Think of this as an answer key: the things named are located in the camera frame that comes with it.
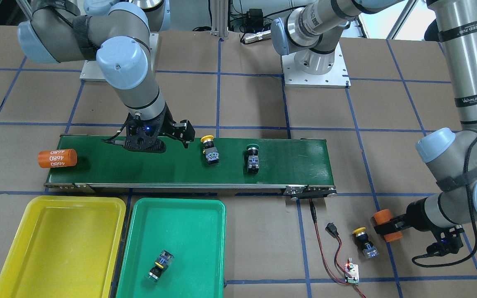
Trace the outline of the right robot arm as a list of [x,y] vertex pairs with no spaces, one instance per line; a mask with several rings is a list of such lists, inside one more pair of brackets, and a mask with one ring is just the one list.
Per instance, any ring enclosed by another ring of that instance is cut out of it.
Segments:
[[104,143],[128,151],[164,153],[161,136],[185,148],[195,139],[188,120],[173,120],[152,69],[150,37],[170,26],[167,0],[87,0],[81,15],[74,0],[33,0],[32,17],[19,24],[25,55],[37,63],[95,61],[128,110],[117,136]]

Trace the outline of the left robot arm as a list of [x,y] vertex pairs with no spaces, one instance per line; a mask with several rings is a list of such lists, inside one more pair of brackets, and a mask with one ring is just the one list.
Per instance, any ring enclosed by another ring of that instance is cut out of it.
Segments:
[[350,232],[370,227],[378,209],[399,215],[438,191],[416,142],[438,129],[461,130],[443,45],[424,37],[435,13],[419,0],[396,39],[341,39],[351,87],[287,87],[290,134],[325,139],[337,190],[318,202],[318,226],[340,229],[343,256],[361,256]]

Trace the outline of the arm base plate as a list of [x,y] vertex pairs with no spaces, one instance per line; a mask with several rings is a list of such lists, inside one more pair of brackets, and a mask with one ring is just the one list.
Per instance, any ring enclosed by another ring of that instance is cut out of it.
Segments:
[[352,85],[340,44],[328,54],[303,50],[282,56],[281,62],[288,87],[346,88]]
[[[159,46],[159,33],[158,32],[151,32],[149,36],[149,52],[150,52],[150,65],[152,70],[155,69],[155,60],[157,58],[157,50]],[[86,82],[106,82],[104,78],[104,74],[102,73],[100,67],[98,66],[97,61],[90,61],[86,60],[83,64],[83,68],[81,70],[80,79]]]

